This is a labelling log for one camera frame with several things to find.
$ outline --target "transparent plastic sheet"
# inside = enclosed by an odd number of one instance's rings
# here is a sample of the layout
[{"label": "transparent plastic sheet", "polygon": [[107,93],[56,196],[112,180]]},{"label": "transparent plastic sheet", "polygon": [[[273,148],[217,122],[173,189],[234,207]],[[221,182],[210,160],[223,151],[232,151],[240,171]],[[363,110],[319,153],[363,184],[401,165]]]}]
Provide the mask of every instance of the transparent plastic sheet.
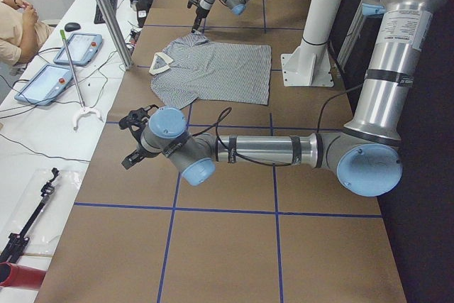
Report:
[{"label": "transparent plastic sheet", "polygon": [[[2,240],[7,241],[11,232],[21,232],[42,199],[41,189],[52,178],[51,170],[35,171],[1,232]],[[53,256],[83,178],[84,172],[60,171],[52,183],[55,192],[26,234],[30,238],[24,250],[26,255]]]}]

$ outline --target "dark background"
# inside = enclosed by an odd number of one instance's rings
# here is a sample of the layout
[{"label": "dark background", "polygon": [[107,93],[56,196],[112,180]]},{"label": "dark background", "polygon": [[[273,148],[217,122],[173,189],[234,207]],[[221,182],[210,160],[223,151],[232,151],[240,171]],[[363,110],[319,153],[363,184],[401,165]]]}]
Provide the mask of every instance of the dark background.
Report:
[{"label": "dark background", "polygon": [[[342,0],[331,33],[337,54],[360,0]],[[379,19],[367,19],[345,66],[361,83]],[[397,127],[404,174],[378,197],[408,303],[454,302],[454,0],[435,13]],[[355,110],[359,92],[349,94]]]}]

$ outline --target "person's hand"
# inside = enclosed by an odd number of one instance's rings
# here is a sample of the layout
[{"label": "person's hand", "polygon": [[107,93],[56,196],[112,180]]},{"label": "person's hand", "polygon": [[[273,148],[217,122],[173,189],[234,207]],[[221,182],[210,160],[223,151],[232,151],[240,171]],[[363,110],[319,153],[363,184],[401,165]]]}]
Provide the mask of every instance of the person's hand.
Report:
[{"label": "person's hand", "polygon": [[23,10],[22,23],[23,25],[35,25],[38,21],[38,13],[36,12],[33,5],[27,5]]},{"label": "person's hand", "polygon": [[19,9],[24,9],[25,7],[31,5],[28,1],[26,0],[14,0],[15,5],[18,6]]}]

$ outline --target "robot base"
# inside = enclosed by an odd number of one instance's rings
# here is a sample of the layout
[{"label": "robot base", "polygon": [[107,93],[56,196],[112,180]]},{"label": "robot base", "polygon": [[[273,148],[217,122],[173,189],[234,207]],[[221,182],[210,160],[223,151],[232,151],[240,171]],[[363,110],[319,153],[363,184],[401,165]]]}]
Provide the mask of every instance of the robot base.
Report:
[{"label": "robot base", "polygon": [[332,87],[331,64],[328,50],[325,48],[323,58],[316,65],[316,54],[313,53],[300,63],[301,47],[296,48],[293,54],[282,54],[282,77],[286,87]]}]

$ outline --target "striped cloth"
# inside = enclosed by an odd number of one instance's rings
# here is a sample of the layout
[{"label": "striped cloth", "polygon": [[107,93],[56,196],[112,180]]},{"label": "striped cloth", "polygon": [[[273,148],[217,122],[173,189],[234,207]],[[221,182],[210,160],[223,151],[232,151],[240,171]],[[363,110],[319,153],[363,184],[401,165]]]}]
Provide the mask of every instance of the striped cloth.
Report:
[{"label": "striped cloth", "polygon": [[[151,80],[162,102],[178,109],[195,99],[267,104],[271,47],[216,43],[201,33],[172,41],[163,52],[170,69]],[[157,57],[154,69],[166,63]]]}]

